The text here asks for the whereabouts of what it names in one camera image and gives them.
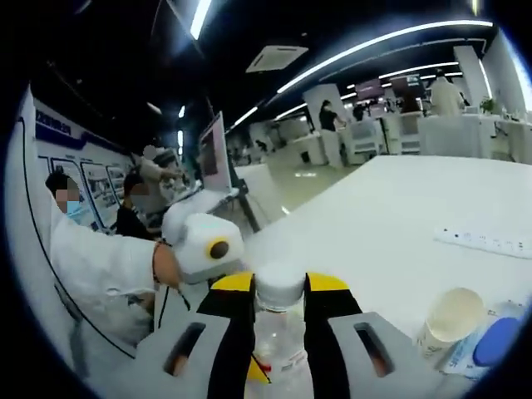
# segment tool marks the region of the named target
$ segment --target black hair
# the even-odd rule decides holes
[[[47,188],[53,194],[54,198],[56,197],[56,191],[58,190],[68,190],[68,181],[71,178],[61,169],[54,170],[48,177],[46,181]]]
[[[331,105],[331,102],[329,100],[325,100],[322,104],[322,109],[325,108],[326,106],[330,106]]]
[[[128,176],[124,178],[124,196],[128,197],[131,194],[131,190],[136,185],[141,185],[144,183],[144,180],[138,173],[129,173]]]

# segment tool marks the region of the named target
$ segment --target power strip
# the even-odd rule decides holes
[[[494,254],[532,259],[532,238],[509,239],[444,227],[436,229],[434,239]]]

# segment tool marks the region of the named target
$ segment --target bottle label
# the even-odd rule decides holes
[[[278,374],[279,377],[284,375],[287,372],[290,372],[295,367],[297,367],[301,362],[305,361],[307,359],[307,351],[302,349],[301,351],[298,351],[296,354],[291,356],[286,361],[278,364],[273,365],[270,362],[265,362],[262,359],[257,359],[259,363],[259,367],[261,370],[268,376],[271,377],[271,374]]]

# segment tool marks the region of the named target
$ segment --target poster board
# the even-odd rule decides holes
[[[98,230],[99,226],[96,222],[96,216],[92,210],[91,203],[87,196],[86,187],[81,177],[81,172],[78,165],[73,160],[63,160],[58,158],[51,158],[52,169],[61,168],[63,172],[73,179],[78,189],[80,190],[80,209],[71,218],[78,224],[90,227],[93,230]]]
[[[109,229],[116,222],[116,212],[120,206],[111,188],[111,180],[106,167],[82,162],[81,171],[101,225]]]
[[[50,174],[50,164],[48,163],[48,157],[37,157],[37,164],[39,165],[39,171],[42,173],[43,181],[46,181],[48,175]]]
[[[107,174],[111,180],[111,187],[115,193],[116,200],[118,204],[121,204],[124,200],[124,178],[126,173],[119,166],[107,166]]]

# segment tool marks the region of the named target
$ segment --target black ceiling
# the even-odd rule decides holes
[[[189,28],[197,0],[172,5],[166,0],[94,0],[61,25],[34,74],[33,91],[95,133],[138,150],[153,135],[178,126],[198,134],[211,118],[209,105],[213,112],[224,112],[227,126],[253,106],[259,111],[248,121],[271,118],[300,104],[302,92],[320,79],[337,83],[343,93],[348,84],[382,73],[454,61],[455,43],[378,57],[383,53],[421,42],[493,37],[494,30],[485,27],[412,33],[352,54],[276,96],[298,73],[354,44],[424,22],[472,17],[464,0],[433,3],[212,0],[195,42]],[[282,71],[246,74],[268,44],[309,50]],[[481,52],[484,43],[473,44]],[[378,58],[349,67],[370,57]],[[151,111],[147,101],[164,115]],[[179,120],[182,105],[187,111]]]

